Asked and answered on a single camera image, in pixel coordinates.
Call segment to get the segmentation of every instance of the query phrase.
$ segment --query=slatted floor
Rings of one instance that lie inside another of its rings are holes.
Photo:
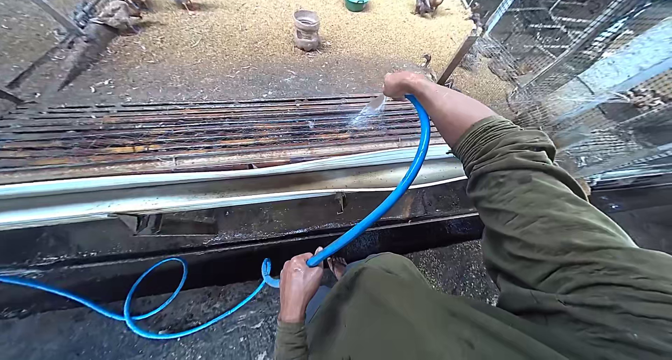
[[[25,105],[0,119],[0,180],[245,169],[416,146],[408,102],[351,124],[371,98]],[[432,143],[442,142],[432,127]]]

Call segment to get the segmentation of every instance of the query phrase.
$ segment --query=person's left hand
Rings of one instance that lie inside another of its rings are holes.
[[[322,251],[318,247],[315,253]],[[323,264],[310,268],[306,261],[313,254],[296,255],[286,261],[280,271],[280,313],[278,319],[286,323],[299,323],[306,319],[306,306],[322,279]]]

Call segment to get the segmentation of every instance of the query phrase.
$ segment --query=wire mesh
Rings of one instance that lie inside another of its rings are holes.
[[[577,176],[666,156],[672,0],[475,1],[470,72],[503,84],[472,97],[549,133]]]

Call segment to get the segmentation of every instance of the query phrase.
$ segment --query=person's right hand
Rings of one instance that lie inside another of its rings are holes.
[[[393,72],[385,75],[382,93],[393,99],[404,99],[407,94],[412,94],[415,85],[426,81],[423,75],[410,71]]]
[[[315,253],[322,251],[318,247]],[[306,306],[322,279],[323,264],[310,268],[306,261],[313,254],[296,255],[286,261],[280,271],[280,313],[278,319],[286,323],[299,323],[306,319]]]

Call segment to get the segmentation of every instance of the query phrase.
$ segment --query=blue garden hose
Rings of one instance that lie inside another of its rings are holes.
[[[390,193],[389,196],[380,204],[378,205],[377,208],[375,208],[369,215],[367,215],[364,219],[362,219],[357,225],[352,227],[350,230],[348,230],[345,234],[341,235],[336,239],[334,242],[329,244],[327,247],[324,248],[320,253],[315,254],[312,258],[308,259],[307,265],[308,266],[316,266],[317,264],[320,264],[324,259],[330,257],[334,253],[336,253],[338,250],[343,248],[345,245],[348,243],[352,242],[355,238],[357,238],[359,235],[364,233],[366,229],[371,227],[378,219],[382,217],[383,214],[385,214],[392,205],[394,205],[399,198],[406,192],[409,186],[413,183],[415,180],[415,177],[417,176],[418,172],[420,171],[420,167],[422,167],[422,163],[425,160],[425,156],[427,155],[427,149],[429,148],[429,116],[425,112],[425,109],[420,105],[420,102],[417,101],[415,96],[413,95],[406,95],[406,98],[413,103],[413,106],[418,112],[418,116],[420,117],[420,144],[418,145],[418,150],[415,153],[415,158],[413,158],[413,162],[411,163],[411,166],[409,167],[408,171],[406,172],[406,175],[404,175],[403,179],[399,182],[399,185]],[[133,293],[135,293],[135,290],[137,289],[138,285],[140,282],[147,276],[152,270],[157,268],[158,266],[162,265],[165,262],[171,262],[171,261],[177,261],[182,264],[182,279],[180,280],[180,284],[177,286],[173,294],[168,297],[168,299],[165,300],[163,304],[161,304],[159,307],[156,309],[152,310],[149,313],[144,313],[140,314],[138,316],[131,316],[130,315],[130,302],[131,299],[133,298]],[[2,283],[7,283],[7,284],[14,284],[14,285],[21,285],[24,287],[31,287],[35,289],[39,289],[42,291],[46,291],[49,293],[53,293],[57,296],[62,296],[66,297],[68,299],[71,299],[72,301],[79,302],[80,304],[87,306],[91,308],[93,311],[102,314],[103,316],[106,316],[108,318],[111,318],[113,320],[119,320],[123,321],[126,323],[128,328],[138,334],[139,336],[147,339],[176,339],[176,338],[181,338],[189,334],[193,334],[197,331],[200,331],[206,327],[212,326],[213,324],[217,323],[218,321],[221,321],[225,317],[231,315],[233,312],[236,310],[240,309],[244,304],[249,302],[251,299],[253,299],[257,293],[261,291],[261,288],[264,287],[265,284],[268,284],[270,287],[273,288],[278,288],[280,287],[280,280],[277,278],[272,278],[270,276],[271,273],[271,260],[266,258],[264,259],[264,262],[261,263],[261,276],[264,278],[264,280],[259,284],[259,286],[249,295],[247,296],[241,303],[238,305],[235,305],[233,308],[230,310],[227,310],[226,312],[220,314],[216,318],[213,318],[210,321],[207,321],[206,323],[203,323],[199,326],[190,328],[189,330],[185,330],[182,332],[174,332],[171,334],[157,334],[154,332],[149,332],[146,330],[142,330],[139,328],[136,324],[135,321],[138,320],[143,320],[145,318],[149,318],[153,316],[154,314],[162,311],[168,304],[170,304],[174,298],[177,296],[177,294],[180,292],[182,287],[184,286],[184,282],[187,279],[187,263],[181,259],[181,258],[166,258],[163,259],[160,262],[157,262],[154,264],[152,267],[150,267],[148,270],[146,270],[140,277],[135,281],[133,286],[130,288],[128,291],[128,295],[126,296],[126,301],[124,302],[124,313],[123,315],[117,314],[110,312],[109,310],[106,310],[105,308],[101,307],[100,305],[95,304],[93,301],[90,301],[86,298],[82,298],[80,296],[76,296],[74,294],[71,294],[67,291],[63,291],[54,287],[50,287],[47,285],[44,285],[42,283],[39,283],[37,281],[30,281],[30,280],[24,280],[21,278],[13,278],[13,277],[0,277],[0,282]]]

